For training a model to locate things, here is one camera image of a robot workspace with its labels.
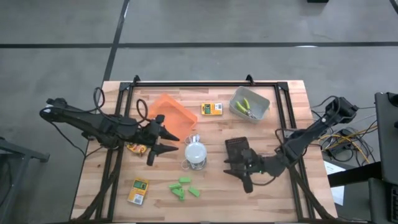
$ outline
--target paper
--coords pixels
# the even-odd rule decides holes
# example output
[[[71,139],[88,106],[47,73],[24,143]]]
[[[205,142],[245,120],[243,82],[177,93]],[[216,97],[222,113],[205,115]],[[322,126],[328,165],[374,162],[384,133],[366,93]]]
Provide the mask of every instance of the paper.
[[[329,174],[334,174],[335,172],[341,172],[345,171],[345,169],[338,167],[336,165],[331,164],[330,162],[323,161],[325,163],[325,168],[326,168],[326,173]],[[331,188],[331,194],[333,196],[333,200],[335,203],[343,206],[344,202],[344,186],[340,187],[332,187]]]

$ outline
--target green-handled pliers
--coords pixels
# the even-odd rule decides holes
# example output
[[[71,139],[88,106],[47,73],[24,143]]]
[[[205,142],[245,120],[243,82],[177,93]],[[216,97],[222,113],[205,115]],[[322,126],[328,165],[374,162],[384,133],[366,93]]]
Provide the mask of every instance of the green-handled pliers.
[[[244,106],[242,106],[242,104],[237,101],[236,102],[236,109],[238,109],[238,111],[248,115],[250,118],[257,119],[253,115],[252,111],[250,110],[250,104],[249,104],[249,102],[248,102],[248,100],[246,98],[243,98],[243,105]]]

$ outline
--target concrete floor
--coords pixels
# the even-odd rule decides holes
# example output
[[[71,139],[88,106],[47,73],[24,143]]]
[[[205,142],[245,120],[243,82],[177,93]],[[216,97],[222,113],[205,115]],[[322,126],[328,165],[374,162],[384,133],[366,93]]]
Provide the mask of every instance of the concrete floor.
[[[122,4],[0,0],[0,44],[111,43]],[[398,41],[397,22],[388,0],[131,0],[120,42]],[[82,157],[38,112],[56,97],[91,108],[109,51],[0,49],[0,136],[51,153],[47,164],[30,163],[13,223],[68,220]],[[365,107],[373,105],[375,92],[397,91],[397,57],[398,47],[119,49],[110,79],[242,80],[251,74],[257,80],[304,80],[312,105],[338,95]],[[357,118],[374,113],[362,110]],[[78,130],[60,127],[85,148]],[[377,133],[365,140],[378,160]]]

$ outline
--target wooden tabletop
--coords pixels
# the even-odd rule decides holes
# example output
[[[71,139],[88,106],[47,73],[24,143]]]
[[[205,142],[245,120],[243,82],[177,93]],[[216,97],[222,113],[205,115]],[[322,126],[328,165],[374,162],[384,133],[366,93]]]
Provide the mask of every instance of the wooden tabletop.
[[[114,113],[120,82],[104,82],[105,113]],[[313,122],[310,105],[303,81],[288,81],[294,115],[298,128],[306,128]],[[229,112],[228,101],[236,87],[145,87],[134,88],[130,117],[138,118],[136,100],[141,98],[152,104],[162,93],[167,93],[197,115],[198,122],[192,134],[200,134],[200,141],[208,151],[208,163],[203,170],[183,170],[185,144],[179,150],[155,158],[154,165],[146,165],[146,156],[137,157],[124,150],[121,175],[114,210],[114,222],[276,222],[296,221],[289,173],[285,172],[267,186],[254,186],[250,194],[243,190],[242,182],[223,170],[229,169],[223,161],[227,158],[224,141],[246,136],[250,146],[260,154],[274,155],[279,145],[274,131],[280,127],[275,92],[270,87],[250,87],[252,91],[270,100],[271,105],[264,120],[251,124]],[[200,105],[204,102],[221,102],[222,116],[202,116]],[[88,152],[98,148],[90,142]],[[73,206],[72,218],[78,217],[98,193],[103,174],[106,150],[92,154],[86,159]],[[336,216],[335,205],[318,147],[310,146],[304,156],[311,191],[330,214]],[[142,206],[127,201],[128,193],[136,177],[149,180],[149,189]],[[179,177],[191,177],[192,186],[201,195],[194,197],[186,191],[181,202],[168,188]],[[270,180],[267,174],[253,174],[253,182]],[[300,193],[304,214],[305,200]],[[109,193],[105,198],[103,215],[107,212]]]

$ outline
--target green toy block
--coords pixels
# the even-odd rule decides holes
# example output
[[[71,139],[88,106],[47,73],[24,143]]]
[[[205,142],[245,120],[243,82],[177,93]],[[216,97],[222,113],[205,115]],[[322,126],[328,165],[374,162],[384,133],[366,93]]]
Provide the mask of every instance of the green toy block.
[[[191,182],[191,178],[189,177],[180,177],[180,179],[178,180],[181,184],[187,184]]]
[[[169,185],[169,188],[170,188],[170,189],[178,189],[178,188],[181,188],[181,187],[182,187],[182,186],[181,186],[180,183],[176,183],[176,184]]]
[[[172,192],[173,192],[173,194],[175,194],[175,195],[181,197],[181,191],[180,191],[180,189],[172,189]]]
[[[190,187],[190,188],[188,189],[188,191],[191,192],[191,194],[193,194],[193,195],[196,196],[196,197],[199,197],[199,196],[200,196],[199,190],[194,189],[193,187]]]
[[[184,189],[180,189],[180,201],[184,201],[185,200],[185,191]]]

